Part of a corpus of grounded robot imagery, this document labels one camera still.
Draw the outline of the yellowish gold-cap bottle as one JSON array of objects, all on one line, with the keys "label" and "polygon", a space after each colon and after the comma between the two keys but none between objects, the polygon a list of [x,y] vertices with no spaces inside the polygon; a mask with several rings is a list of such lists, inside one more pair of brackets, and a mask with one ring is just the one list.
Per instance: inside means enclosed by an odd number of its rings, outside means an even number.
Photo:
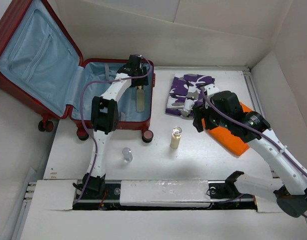
[{"label": "yellowish gold-cap bottle", "polygon": [[136,111],[141,113],[145,110],[145,91],[142,86],[136,87]]}]

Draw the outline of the orange garment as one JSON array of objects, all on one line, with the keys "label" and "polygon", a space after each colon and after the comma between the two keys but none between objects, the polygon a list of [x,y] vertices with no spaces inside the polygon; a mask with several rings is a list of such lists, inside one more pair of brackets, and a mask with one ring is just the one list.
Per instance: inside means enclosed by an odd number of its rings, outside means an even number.
[{"label": "orange garment", "polygon": [[239,137],[232,135],[225,128],[216,127],[212,130],[207,129],[206,131],[214,140],[236,157],[240,157],[250,148]]}]

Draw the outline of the cream lotion bottle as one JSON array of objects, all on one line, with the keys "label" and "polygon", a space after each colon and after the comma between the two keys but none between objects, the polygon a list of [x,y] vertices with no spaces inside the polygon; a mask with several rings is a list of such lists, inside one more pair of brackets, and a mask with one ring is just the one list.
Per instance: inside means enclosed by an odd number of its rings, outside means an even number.
[{"label": "cream lotion bottle", "polygon": [[177,149],[180,144],[180,140],[182,137],[182,129],[179,126],[176,126],[172,129],[170,147],[172,149]]}]

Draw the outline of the clear plastic bottle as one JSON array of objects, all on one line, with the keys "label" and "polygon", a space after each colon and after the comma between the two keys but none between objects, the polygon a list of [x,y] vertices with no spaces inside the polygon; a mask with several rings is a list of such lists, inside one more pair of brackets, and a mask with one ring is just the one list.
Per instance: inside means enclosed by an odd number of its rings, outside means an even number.
[{"label": "clear plastic bottle", "polygon": [[133,155],[132,155],[132,151],[130,148],[124,147],[121,152],[122,152],[124,161],[130,163],[133,160]]}]

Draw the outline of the red hard-shell suitcase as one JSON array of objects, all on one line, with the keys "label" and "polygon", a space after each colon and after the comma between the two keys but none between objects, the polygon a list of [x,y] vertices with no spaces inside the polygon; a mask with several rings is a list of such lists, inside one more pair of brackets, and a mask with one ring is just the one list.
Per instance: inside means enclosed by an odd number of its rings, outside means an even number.
[{"label": "red hard-shell suitcase", "polygon": [[[41,115],[41,132],[53,129],[52,119],[70,118],[77,137],[87,140],[93,97],[109,88],[128,59],[84,59],[45,0],[13,0],[0,20],[0,89]],[[142,87],[144,111],[136,110],[137,86],[128,88],[118,102],[117,129],[141,131],[148,143],[155,74],[151,61],[141,65],[152,66]]]}]

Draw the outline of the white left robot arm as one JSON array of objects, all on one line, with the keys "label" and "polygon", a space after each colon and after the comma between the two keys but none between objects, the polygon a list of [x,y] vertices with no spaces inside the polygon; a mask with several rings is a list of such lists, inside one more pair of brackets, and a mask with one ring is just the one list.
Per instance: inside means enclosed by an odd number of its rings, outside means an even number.
[{"label": "white left robot arm", "polygon": [[149,70],[145,70],[142,66],[144,60],[142,55],[130,55],[127,63],[118,69],[115,79],[109,81],[109,88],[92,99],[90,121],[93,127],[93,159],[82,180],[82,194],[90,194],[97,199],[105,193],[104,152],[108,137],[118,127],[118,102],[128,88],[146,84],[153,67],[149,66]]}]

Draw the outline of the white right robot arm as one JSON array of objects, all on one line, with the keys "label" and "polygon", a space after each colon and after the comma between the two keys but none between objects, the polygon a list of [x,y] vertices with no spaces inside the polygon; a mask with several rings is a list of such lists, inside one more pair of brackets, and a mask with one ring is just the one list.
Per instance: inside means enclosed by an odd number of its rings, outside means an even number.
[{"label": "white right robot arm", "polygon": [[256,151],[278,175],[280,181],[251,177],[235,171],[224,181],[227,195],[240,198],[244,194],[277,203],[287,215],[298,218],[307,211],[307,169],[288,151],[258,112],[243,110],[231,91],[201,92],[203,104],[193,108],[193,126],[204,129],[223,128]]}]

